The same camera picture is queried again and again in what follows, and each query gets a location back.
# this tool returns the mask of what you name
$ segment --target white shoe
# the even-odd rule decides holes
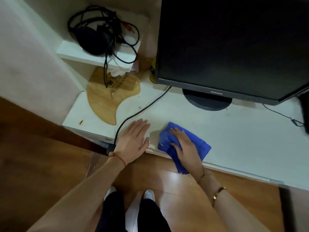
[[[152,190],[146,190],[144,194],[144,199],[151,199],[152,201],[155,200],[155,194]]]
[[[107,196],[109,196],[111,193],[117,191],[115,187],[111,186],[108,191],[106,192],[106,195],[104,197],[104,200],[106,199]]]

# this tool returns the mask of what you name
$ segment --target white desk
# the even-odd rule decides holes
[[[122,121],[147,106],[166,88],[151,83],[149,73],[142,77],[141,93],[120,104],[117,125],[101,121],[91,110],[86,92],[82,92],[63,126],[89,139],[113,143]],[[268,107],[303,121],[296,98]],[[203,160],[205,166],[309,190],[309,136],[302,127],[261,104],[233,100],[225,110],[205,111],[190,104],[182,90],[173,87],[135,117],[139,118],[151,123],[146,133],[150,137],[148,153],[168,156],[157,150],[157,145],[160,131],[172,121],[210,144],[212,149]]]

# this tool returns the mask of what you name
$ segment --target hand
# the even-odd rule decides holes
[[[191,142],[190,138],[184,131],[180,131],[178,128],[175,128],[175,130],[170,128],[170,132],[178,139],[181,145],[182,150],[176,144],[171,144],[175,148],[181,164],[196,181],[199,181],[203,176],[204,171],[202,161],[197,153],[194,143]]]
[[[119,134],[119,141],[114,153],[116,153],[126,164],[136,160],[149,146],[149,138],[144,141],[144,135],[149,129],[148,120],[133,121],[128,128]]]

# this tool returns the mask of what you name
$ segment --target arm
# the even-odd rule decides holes
[[[203,167],[195,145],[184,131],[170,129],[177,137],[182,150],[172,144],[176,149],[178,158],[194,179],[206,193],[210,202],[221,187],[210,171]],[[225,226],[231,232],[270,232],[261,222],[249,213],[227,190],[222,190],[215,200],[214,209],[219,214]]]
[[[145,152],[149,139],[144,135],[150,124],[134,121],[119,138],[114,153],[128,164]],[[95,214],[111,184],[125,165],[116,156],[110,157],[93,175],[82,181],[60,199],[28,232],[83,231]]]

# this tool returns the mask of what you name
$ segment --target black pants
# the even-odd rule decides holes
[[[125,232],[125,207],[122,194],[111,193],[103,202],[103,210],[95,232]],[[160,208],[151,199],[142,199],[137,217],[138,232],[171,232]]]

